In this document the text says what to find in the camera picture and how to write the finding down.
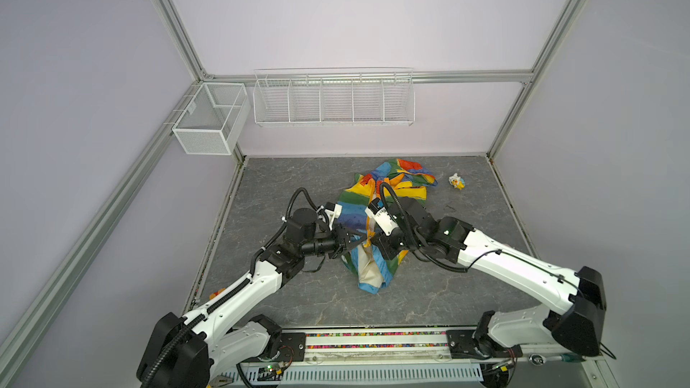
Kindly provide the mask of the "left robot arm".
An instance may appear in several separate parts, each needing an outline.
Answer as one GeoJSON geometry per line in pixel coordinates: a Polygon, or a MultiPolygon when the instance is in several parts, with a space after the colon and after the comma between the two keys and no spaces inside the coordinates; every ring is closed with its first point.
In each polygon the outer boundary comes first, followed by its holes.
{"type": "Polygon", "coordinates": [[[278,356],[280,325],[264,315],[247,319],[248,313],[298,275],[308,257],[337,258],[366,238],[344,223],[352,212],[346,203],[295,208],[295,202],[289,200],[280,228],[243,276],[207,303],[156,323],[136,371],[141,386],[206,387],[246,359],[278,356]]]}

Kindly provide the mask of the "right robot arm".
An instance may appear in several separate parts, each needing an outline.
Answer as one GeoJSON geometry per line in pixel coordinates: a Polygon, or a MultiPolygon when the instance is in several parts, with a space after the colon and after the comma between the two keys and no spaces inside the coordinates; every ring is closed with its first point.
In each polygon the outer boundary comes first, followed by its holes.
{"type": "Polygon", "coordinates": [[[379,228],[371,242],[386,260],[418,251],[454,273],[473,269],[537,300],[527,309],[485,312],[466,344],[466,357],[505,357],[524,345],[559,345],[583,357],[607,353],[602,343],[607,300],[600,272],[558,267],[498,242],[456,217],[435,219],[416,199],[400,198],[383,183],[365,209],[379,228]]]}

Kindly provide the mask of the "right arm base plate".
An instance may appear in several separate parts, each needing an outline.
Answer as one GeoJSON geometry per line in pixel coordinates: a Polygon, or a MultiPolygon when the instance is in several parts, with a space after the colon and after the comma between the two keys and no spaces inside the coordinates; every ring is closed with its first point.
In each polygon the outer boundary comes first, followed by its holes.
{"type": "Polygon", "coordinates": [[[521,346],[503,347],[486,336],[476,339],[474,330],[446,330],[446,336],[453,359],[519,359],[524,356],[521,346]]]}

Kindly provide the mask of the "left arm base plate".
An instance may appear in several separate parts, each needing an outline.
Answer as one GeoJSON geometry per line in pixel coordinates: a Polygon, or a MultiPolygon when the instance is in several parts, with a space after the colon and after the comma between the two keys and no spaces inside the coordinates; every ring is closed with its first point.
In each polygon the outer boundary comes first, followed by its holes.
{"type": "Polygon", "coordinates": [[[278,338],[270,339],[266,349],[250,362],[302,362],[307,352],[305,332],[282,332],[278,338]]]}

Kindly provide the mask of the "rainbow striped jacket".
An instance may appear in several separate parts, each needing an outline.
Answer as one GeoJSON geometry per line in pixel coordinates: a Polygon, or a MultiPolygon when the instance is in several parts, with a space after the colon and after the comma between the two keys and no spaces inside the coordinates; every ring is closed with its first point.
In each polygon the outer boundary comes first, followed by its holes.
{"type": "Polygon", "coordinates": [[[438,184],[431,171],[419,163],[404,159],[387,160],[368,174],[359,174],[355,183],[341,192],[338,204],[342,213],[338,222],[368,234],[369,244],[359,246],[343,257],[344,264],[358,276],[358,286],[370,294],[390,285],[398,266],[407,255],[402,251],[393,260],[384,260],[377,247],[371,244],[376,224],[369,220],[365,208],[372,199],[379,197],[379,185],[387,183],[399,198],[417,199],[424,203],[428,188],[438,184]]]}

